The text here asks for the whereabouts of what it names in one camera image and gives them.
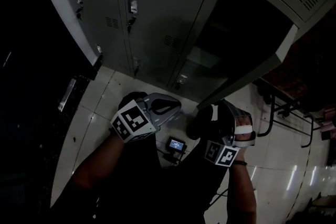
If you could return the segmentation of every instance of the person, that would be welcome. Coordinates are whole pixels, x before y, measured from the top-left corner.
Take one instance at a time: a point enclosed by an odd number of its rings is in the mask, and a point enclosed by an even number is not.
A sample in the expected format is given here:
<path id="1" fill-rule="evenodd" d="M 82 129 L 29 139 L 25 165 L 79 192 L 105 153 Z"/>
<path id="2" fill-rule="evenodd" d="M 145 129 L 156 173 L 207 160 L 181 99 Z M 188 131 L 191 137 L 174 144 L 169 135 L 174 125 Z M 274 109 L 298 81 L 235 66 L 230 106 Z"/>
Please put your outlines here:
<path id="1" fill-rule="evenodd" d="M 205 223 L 203 214 L 227 172 L 227 167 L 204 158 L 206 144 L 204 135 L 179 165 L 162 169 L 155 134 L 124 144 L 112 130 L 76 169 L 48 217 L 51 221 Z M 245 162 L 244 152 L 241 148 L 235 160 Z M 241 163 L 229 168 L 227 223 L 256 223 L 254 190 Z"/>

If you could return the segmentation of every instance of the locker door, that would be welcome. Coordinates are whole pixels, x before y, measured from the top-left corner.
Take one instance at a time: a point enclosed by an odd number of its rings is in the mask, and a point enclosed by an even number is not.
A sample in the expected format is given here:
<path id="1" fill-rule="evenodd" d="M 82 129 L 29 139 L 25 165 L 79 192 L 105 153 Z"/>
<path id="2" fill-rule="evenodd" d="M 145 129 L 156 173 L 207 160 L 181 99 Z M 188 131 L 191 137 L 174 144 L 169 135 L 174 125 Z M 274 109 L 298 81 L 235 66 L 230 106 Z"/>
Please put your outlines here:
<path id="1" fill-rule="evenodd" d="M 89 42 L 101 47 L 103 65 L 129 73 L 127 52 L 120 22 L 118 0 L 70 0 L 76 12 L 81 6 L 81 25 Z"/>
<path id="2" fill-rule="evenodd" d="M 167 86 L 202 1 L 125 0 L 127 19 L 136 17 L 129 37 L 139 79 Z"/>

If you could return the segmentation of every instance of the tiled floor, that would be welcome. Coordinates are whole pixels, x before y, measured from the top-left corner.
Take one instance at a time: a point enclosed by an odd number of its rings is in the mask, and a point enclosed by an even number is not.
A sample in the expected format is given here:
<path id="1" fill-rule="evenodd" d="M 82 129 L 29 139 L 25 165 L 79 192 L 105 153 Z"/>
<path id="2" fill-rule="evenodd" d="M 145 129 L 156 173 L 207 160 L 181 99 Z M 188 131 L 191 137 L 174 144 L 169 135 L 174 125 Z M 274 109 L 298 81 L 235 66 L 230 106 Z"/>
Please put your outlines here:
<path id="1" fill-rule="evenodd" d="M 166 93 L 182 103 L 178 116 L 156 134 L 159 149 L 164 151 L 169 136 L 186 141 L 187 154 L 195 147 L 197 141 L 185 135 L 187 123 L 197 113 L 195 102 L 102 67 L 96 80 L 89 84 L 69 128 L 55 174 L 51 204 L 61 194 L 72 172 L 107 137 L 119 102 L 132 91 Z M 270 107 L 264 104 L 254 85 L 247 85 L 226 99 L 252 114 L 257 133 L 267 129 Z M 294 116 L 277 120 L 306 132 L 310 130 L 308 123 Z M 256 145 L 246 151 L 247 169 L 257 190 L 257 223 L 284 223 L 288 215 L 291 217 L 297 210 L 304 209 L 309 199 L 315 199 L 319 192 L 336 194 L 336 169 L 325 166 L 329 141 L 322 141 L 318 131 L 314 133 L 311 147 L 301 148 L 308 141 L 306 135 L 274 124 L 268 136 L 258 137 Z M 163 167 L 170 165 L 161 153 L 158 155 Z M 229 173 L 217 193 L 227 188 L 228 179 Z M 207 224 L 226 223 L 226 197 L 210 207 L 205 219 Z"/>

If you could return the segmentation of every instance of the small screen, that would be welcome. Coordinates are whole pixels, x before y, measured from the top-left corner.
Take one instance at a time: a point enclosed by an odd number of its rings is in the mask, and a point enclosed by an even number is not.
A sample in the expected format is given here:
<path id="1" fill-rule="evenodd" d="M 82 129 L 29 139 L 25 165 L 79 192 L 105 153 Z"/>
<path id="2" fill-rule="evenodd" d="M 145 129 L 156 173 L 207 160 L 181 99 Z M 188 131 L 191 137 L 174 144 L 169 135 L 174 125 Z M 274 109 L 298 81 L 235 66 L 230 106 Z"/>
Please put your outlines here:
<path id="1" fill-rule="evenodd" d="M 178 141 L 175 141 L 175 140 L 171 140 L 169 147 L 172 147 L 172 148 L 174 148 L 178 151 L 182 151 L 183 145 L 184 145 L 184 143 L 181 143 L 181 142 L 178 142 Z"/>

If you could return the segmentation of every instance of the wrist strap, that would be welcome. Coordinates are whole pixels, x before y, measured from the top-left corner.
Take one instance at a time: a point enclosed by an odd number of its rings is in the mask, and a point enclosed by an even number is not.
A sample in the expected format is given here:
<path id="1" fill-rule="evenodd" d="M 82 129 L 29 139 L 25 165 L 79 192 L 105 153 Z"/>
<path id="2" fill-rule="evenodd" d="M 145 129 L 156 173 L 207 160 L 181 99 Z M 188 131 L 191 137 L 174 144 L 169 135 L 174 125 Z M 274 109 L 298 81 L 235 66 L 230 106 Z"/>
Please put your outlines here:
<path id="1" fill-rule="evenodd" d="M 245 163 L 245 162 L 243 162 L 243 161 L 233 161 L 232 164 L 233 164 L 233 165 L 234 165 L 234 164 L 240 164 L 240 165 L 244 165 L 244 166 L 247 165 L 247 163 Z"/>

